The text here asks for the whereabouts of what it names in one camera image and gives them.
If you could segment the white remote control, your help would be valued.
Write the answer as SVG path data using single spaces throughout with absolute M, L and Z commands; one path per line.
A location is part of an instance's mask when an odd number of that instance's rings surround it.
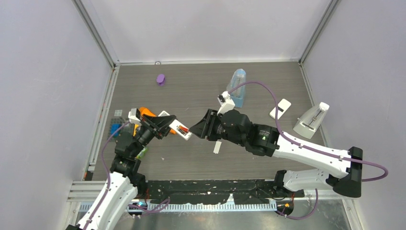
M 180 137 L 182 137 L 185 140 L 189 140 L 190 137 L 192 136 L 192 133 L 189 131 L 186 135 L 183 135 L 179 130 L 178 130 L 178 126 L 183 126 L 186 127 L 184 124 L 182 124 L 181 122 L 179 122 L 177 119 L 170 125 L 171 129 L 174 130 L 174 132 L 176 132 Z

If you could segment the white battery cover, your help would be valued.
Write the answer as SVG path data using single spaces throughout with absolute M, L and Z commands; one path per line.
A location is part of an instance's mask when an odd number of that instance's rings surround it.
M 221 141 L 217 141 L 217 142 L 215 143 L 214 150 L 213 150 L 213 153 L 214 153 L 214 154 L 218 154 L 218 153 L 219 153 L 221 144 L 222 144 Z

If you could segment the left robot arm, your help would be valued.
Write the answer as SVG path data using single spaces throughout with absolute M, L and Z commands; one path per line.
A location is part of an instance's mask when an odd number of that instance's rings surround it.
M 112 230 L 134 198 L 147 192 L 145 177 L 138 173 L 141 161 L 137 155 L 152 139 L 163 139 L 176 121 L 175 115 L 129 115 L 129 120 L 117 128 L 115 158 L 110 167 L 104 165 L 107 179 L 89 211 L 68 230 Z

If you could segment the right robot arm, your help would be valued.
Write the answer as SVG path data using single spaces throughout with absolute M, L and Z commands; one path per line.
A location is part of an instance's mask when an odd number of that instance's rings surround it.
M 361 196 L 362 149 L 331 149 L 279 132 L 277 128 L 252 123 L 237 110 L 219 115 L 209 109 L 189 131 L 208 141 L 227 140 L 257 156 L 290 159 L 313 167 L 312 170 L 279 170 L 273 190 L 278 196 L 302 189 L 332 189 L 352 198 Z

